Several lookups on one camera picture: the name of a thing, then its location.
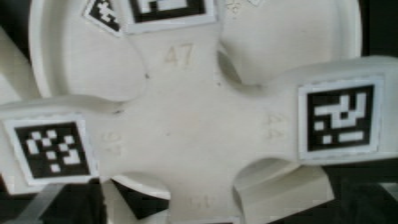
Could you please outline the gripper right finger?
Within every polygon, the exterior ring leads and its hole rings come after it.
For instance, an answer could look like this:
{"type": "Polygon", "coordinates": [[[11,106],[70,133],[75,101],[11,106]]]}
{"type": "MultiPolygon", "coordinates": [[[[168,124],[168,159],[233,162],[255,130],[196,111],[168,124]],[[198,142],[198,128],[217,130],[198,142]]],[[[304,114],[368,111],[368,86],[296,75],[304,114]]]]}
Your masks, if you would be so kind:
{"type": "Polygon", "coordinates": [[[398,169],[326,168],[338,201],[335,224],[398,224],[398,199],[383,184],[398,185],[398,169]]]}

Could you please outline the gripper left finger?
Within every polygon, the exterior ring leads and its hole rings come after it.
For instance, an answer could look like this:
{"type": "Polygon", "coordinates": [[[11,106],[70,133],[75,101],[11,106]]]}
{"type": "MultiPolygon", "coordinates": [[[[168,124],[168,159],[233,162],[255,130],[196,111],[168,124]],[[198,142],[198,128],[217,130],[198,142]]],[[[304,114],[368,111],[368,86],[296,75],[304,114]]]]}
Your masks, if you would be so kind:
{"type": "Polygon", "coordinates": [[[49,185],[11,224],[102,224],[100,183],[49,185]]]}

